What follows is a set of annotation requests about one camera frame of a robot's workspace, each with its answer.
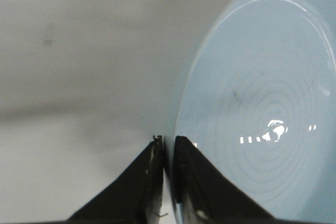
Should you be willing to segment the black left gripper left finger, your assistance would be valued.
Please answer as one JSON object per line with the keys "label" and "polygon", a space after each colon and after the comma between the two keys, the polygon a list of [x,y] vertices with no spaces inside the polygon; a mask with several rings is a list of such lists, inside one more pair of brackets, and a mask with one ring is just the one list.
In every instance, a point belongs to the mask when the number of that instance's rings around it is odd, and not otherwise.
{"label": "black left gripper left finger", "polygon": [[159,221],[163,190],[163,138],[149,145],[103,191],[68,221]]}

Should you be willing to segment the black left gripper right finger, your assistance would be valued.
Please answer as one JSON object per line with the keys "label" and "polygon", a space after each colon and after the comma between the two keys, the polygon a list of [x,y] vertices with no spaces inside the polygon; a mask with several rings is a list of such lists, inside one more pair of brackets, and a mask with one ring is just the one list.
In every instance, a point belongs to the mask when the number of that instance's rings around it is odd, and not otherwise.
{"label": "black left gripper right finger", "polygon": [[185,136],[175,139],[173,170],[175,199],[183,221],[276,221]]}

